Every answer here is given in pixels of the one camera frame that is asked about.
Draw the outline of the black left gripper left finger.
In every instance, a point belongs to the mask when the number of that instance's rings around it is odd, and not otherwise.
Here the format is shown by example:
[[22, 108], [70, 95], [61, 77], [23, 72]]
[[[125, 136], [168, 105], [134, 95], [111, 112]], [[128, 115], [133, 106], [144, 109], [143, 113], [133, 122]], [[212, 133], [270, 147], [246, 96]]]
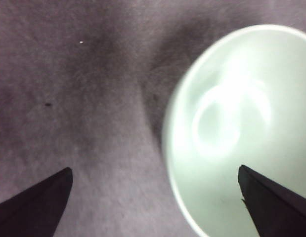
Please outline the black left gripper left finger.
[[72, 185], [67, 167], [0, 203], [0, 237], [54, 236]]

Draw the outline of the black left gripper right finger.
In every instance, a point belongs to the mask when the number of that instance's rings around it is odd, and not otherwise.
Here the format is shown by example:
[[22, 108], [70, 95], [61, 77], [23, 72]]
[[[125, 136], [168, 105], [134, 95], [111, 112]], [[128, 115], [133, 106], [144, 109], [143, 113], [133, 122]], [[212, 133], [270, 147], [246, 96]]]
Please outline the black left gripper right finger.
[[261, 237], [306, 237], [306, 198], [242, 165], [243, 202]]

